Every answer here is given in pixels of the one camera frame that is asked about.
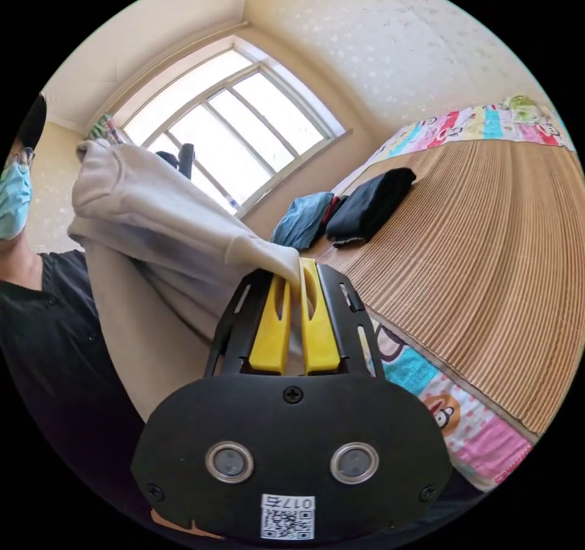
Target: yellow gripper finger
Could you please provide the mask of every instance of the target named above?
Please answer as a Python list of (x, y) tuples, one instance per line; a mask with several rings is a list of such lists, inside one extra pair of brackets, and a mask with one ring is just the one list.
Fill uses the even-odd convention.
[(334, 372), (341, 358), (315, 260), (301, 258), (301, 321), (305, 373)]
[(249, 363), (252, 369), (284, 375), (290, 334), (291, 285), (275, 275), (272, 277), (256, 339), (250, 353)]

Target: curtain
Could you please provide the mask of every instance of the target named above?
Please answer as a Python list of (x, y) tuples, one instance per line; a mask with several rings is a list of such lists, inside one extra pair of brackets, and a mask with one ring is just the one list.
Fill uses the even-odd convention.
[(116, 126), (112, 116), (108, 113), (104, 114), (94, 124), (93, 128), (87, 135), (89, 140), (104, 139), (110, 144), (132, 144), (132, 140), (127, 134)]

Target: window frame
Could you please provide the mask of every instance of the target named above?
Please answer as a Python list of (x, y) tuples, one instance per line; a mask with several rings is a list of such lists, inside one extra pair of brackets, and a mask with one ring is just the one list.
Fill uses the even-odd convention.
[[(149, 103), (151, 103), (154, 99), (156, 99), (164, 90), (169, 88), (173, 83), (184, 77), (185, 75), (193, 72), (195, 69), (208, 63), (209, 61), (213, 60), (216, 57), (225, 54), (226, 52), (234, 51), (238, 55), (244, 57), (248, 61), (250, 61), (250, 65), (229, 75), (228, 77), (218, 81), (216, 84), (212, 85), (205, 91), (198, 94), (196, 97), (189, 100), (185, 103), (181, 108), (179, 108), (175, 113), (173, 113), (165, 122), (160, 124), (156, 130), (154, 130), (151, 135), (144, 140), (144, 142), (140, 143), (139, 146), (143, 146), (145, 148), (150, 147), (157, 138), (160, 136), (167, 137), (173, 145), (175, 145), (178, 149), (182, 143), (171, 133), (172, 127), (179, 122), (182, 118), (184, 118), (188, 113), (193, 111), (198, 105), (201, 105), (211, 113), (216, 119), (218, 119), (223, 126), (236, 138), (236, 140), (242, 144), (246, 150), (254, 157), (256, 162), (258, 162), (268, 173), (271, 175), (270, 179), (258, 190), (254, 192), (246, 201), (243, 203), (235, 203), (234, 209), (236, 209), (235, 216), (237, 218), (243, 217), (253, 206), (255, 206), (258, 201), (262, 199), (267, 193), (273, 190), (276, 186), (278, 186), (284, 179), (290, 176), (294, 171), (296, 171), (299, 167), (301, 167), (305, 162), (307, 162), (310, 158), (316, 155), (318, 152), (323, 150), (324, 148), (328, 147), (336, 141), (339, 137), (346, 133), (343, 127), (337, 122), (335, 118), (331, 115), (331, 113), (327, 110), (328, 115), (333, 118), (335, 122), (335, 126), (332, 127), (329, 125), (326, 119), (321, 117), (321, 115), (314, 109), (314, 107), (304, 98), (301, 94), (297, 92), (297, 90), (282, 77), (279, 76), (277, 72), (272, 68), (272, 65), (269, 62), (269, 57), (262, 53), (256, 47), (252, 47), (250, 49), (242, 48), (240, 44), (237, 44), (235, 41), (231, 43), (231, 45), (227, 48), (223, 48), (218, 50), (213, 55), (206, 57), (205, 59), (199, 61), (196, 65), (191, 66), (185, 72), (181, 73), (177, 77), (173, 78), (172, 81), (167, 83), (165, 86), (157, 90), (155, 94), (149, 97), (140, 107), (137, 109), (132, 115), (123, 123), (122, 129), (132, 122), (132, 120), (138, 115)], [(278, 132), (278, 130), (272, 126), (272, 124), (244, 97), (242, 97), (237, 91), (233, 89), (235, 85), (237, 85), (240, 81), (247, 79), (255, 74), (261, 74), (263, 77), (268, 79), (273, 86), (276, 87), (285, 97), (287, 97), (292, 104), (299, 109), (299, 111), (308, 119), (308, 121), (313, 125), (313, 127), (321, 134), (322, 139), (317, 142), (314, 146), (310, 149), (306, 150), (302, 154), (298, 154), (295, 148)], [(255, 117), (261, 121), (264, 126), (270, 130), (270, 132), (283, 144), (286, 150), (292, 155), (292, 160), (280, 171), (275, 171), (272, 166), (249, 144), (246, 139), (241, 136), (237, 129), (231, 125), (225, 118), (219, 114), (212, 105), (209, 104), (209, 101), (212, 100), (215, 96), (219, 95), (224, 90), (231, 93), (235, 96), (246, 108), (255, 115)], [(320, 107), (324, 107), (323, 104), (317, 100)], [(229, 192), (215, 179), (206, 168), (200, 164), (197, 159), (194, 160), (195, 167), (207, 178), (210, 183), (227, 199), (231, 199), (231, 195)]]

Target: colorful bedsheet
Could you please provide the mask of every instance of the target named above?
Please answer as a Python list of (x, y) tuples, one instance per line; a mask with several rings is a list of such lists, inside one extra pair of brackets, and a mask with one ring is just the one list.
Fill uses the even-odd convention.
[(561, 118), (529, 97), (514, 96), (503, 103), (468, 107), (404, 126), (333, 192), (338, 194), (368, 166), (381, 160), (435, 148), (447, 142), (482, 139), (564, 146), (575, 152)]
[[(415, 349), (371, 320), (386, 379), (417, 396), (433, 414), (452, 465), (480, 491), (502, 483), (532, 445)], [(374, 374), (371, 359), (368, 364)]]
[[(404, 126), (333, 192), (341, 194), (376, 162), (447, 142), (481, 139), (564, 146), (575, 151), (559, 117), (528, 97), (515, 96), (500, 104), (469, 107)], [(504, 481), (532, 444), (387, 327), (373, 318), (372, 323), (386, 379), (425, 403), (441, 427), (453, 466), (485, 492)]]

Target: black shirt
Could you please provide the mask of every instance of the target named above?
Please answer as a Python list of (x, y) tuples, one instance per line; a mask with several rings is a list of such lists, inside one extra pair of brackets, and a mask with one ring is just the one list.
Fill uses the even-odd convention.
[(150, 520), (130, 473), (144, 423), (106, 349), (85, 255), (41, 257), (41, 292), (0, 280), (0, 353), (59, 456), (118, 510)]

